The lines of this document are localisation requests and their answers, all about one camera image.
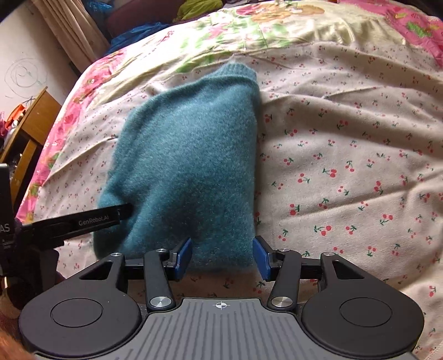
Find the green cushion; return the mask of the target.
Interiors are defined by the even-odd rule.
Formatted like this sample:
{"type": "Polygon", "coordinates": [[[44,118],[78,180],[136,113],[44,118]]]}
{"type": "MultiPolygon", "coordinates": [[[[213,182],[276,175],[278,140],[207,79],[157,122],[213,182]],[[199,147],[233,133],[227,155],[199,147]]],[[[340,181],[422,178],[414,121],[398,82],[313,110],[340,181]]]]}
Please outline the green cushion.
{"type": "Polygon", "coordinates": [[[180,5],[173,22],[197,18],[223,8],[222,0],[186,0],[180,5]]]}

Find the cherry print bed sheet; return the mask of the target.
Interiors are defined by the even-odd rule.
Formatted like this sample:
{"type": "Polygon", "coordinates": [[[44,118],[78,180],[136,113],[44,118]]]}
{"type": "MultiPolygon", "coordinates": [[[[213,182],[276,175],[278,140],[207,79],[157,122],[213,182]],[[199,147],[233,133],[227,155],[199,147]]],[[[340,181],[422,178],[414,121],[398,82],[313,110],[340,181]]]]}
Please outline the cherry print bed sheet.
{"type": "Polygon", "coordinates": [[[305,257],[332,251],[424,312],[415,355],[442,357],[442,70],[374,40],[256,48],[149,37],[82,75],[22,202],[24,222],[95,207],[127,115],[232,60],[257,73],[257,231],[305,257]]]}

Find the floral pink quilt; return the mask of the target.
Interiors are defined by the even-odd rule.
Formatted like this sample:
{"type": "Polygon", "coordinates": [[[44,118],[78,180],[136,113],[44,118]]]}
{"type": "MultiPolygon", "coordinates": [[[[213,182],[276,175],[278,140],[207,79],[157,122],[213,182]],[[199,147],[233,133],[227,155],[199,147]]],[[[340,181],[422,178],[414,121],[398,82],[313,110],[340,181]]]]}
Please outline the floral pink quilt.
{"type": "Polygon", "coordinates": [[[216,11],[149,37],[167,35],[187,40],[193,47],[202,40],[239,40],[256,48],[316,41],[349,45],[393,40],[425,50],[442,70],[442,21],[394,1],[247,4],[216,11]]]}

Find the wooden side cabinet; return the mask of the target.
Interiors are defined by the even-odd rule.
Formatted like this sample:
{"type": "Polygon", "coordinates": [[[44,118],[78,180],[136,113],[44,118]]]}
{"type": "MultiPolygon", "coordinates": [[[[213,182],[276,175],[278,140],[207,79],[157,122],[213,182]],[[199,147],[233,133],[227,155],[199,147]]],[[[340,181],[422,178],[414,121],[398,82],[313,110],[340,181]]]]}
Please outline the wooden side cabinet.
{"type": "Polygon", "coordinates": [[[11,199],[14,212],[25,196],[32,175],[43,150],[47,137],[53,127],[61,104],[43,88],[31,102],[24,117],[6,142],[1,151],[1,163],[6,163],[13,169],[11,176],[11,199]]]}

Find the blue cloth on sofa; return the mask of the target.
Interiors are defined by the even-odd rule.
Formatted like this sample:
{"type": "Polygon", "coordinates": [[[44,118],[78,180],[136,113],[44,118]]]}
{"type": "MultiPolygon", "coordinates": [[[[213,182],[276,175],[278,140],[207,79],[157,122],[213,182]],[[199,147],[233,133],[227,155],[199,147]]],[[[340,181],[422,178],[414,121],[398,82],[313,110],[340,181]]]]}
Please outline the blue cloth on sofa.
{"type": "Polygon", "coordinates": [[[152,22],[134,27],[131,30],[123,32],[121,35],[114,37],[111,40],[110,48],[106,51],[105,55],[109,55],[118,50],[121,50],[126,46],[136,43],[139,40],[142,40],[145,37],[153,35],[156,32],[159,32],[160,30],[166,29],[170,26],[171,24],[168,23],[152,22]]]}

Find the blue plastic bag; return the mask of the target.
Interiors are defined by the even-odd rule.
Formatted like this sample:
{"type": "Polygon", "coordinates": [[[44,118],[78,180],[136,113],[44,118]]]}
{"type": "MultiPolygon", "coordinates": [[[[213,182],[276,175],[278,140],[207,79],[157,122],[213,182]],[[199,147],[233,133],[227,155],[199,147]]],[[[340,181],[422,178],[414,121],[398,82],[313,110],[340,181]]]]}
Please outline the blue plastic bag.
{"type": "Polygon", "coordinates": [[[108,14],[113,11],[113,2],[84,0],[83,5],[90,14],[108,14]]]}

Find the maroon sofa bench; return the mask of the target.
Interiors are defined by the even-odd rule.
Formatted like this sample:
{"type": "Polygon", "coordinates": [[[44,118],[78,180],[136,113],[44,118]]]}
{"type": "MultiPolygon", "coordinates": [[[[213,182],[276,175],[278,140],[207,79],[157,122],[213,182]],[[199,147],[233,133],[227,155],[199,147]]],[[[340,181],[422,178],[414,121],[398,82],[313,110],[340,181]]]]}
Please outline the maroon sofa bench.
{"type": "Polygon", "coordinates": [[[171,23],[185,0],[116,0],[113,11],[105,21],[111,37],[116,37],[137,26],[153,23],[171,23]]]}

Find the teal fuzzy sweater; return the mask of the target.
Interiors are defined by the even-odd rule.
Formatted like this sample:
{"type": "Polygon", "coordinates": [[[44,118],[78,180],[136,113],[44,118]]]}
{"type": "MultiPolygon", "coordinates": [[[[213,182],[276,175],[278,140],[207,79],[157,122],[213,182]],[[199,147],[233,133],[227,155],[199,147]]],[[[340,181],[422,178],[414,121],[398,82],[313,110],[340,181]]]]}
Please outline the teal fuzzy sweater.
{"type": "Polygon", "coordinates": [[[100,207],[131,204],[132,216],[98,231],[98,258],[136,258],[191,239],[196,270],[252,264],[256,73],[228,63],[168,89],[129,115],[118,137],[100,207]]]}

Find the left beige curtain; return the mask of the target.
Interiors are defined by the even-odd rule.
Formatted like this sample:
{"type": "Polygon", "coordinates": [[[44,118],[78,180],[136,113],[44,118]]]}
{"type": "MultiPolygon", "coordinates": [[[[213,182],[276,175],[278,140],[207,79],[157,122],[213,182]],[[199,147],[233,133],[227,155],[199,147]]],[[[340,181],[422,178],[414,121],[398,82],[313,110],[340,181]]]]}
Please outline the left beige curtain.
{"type": "Polygon", "coordinates": [[[32,3],[80,72],[106,52],[109,43],[82,1],[36,0],[32,3]]]}

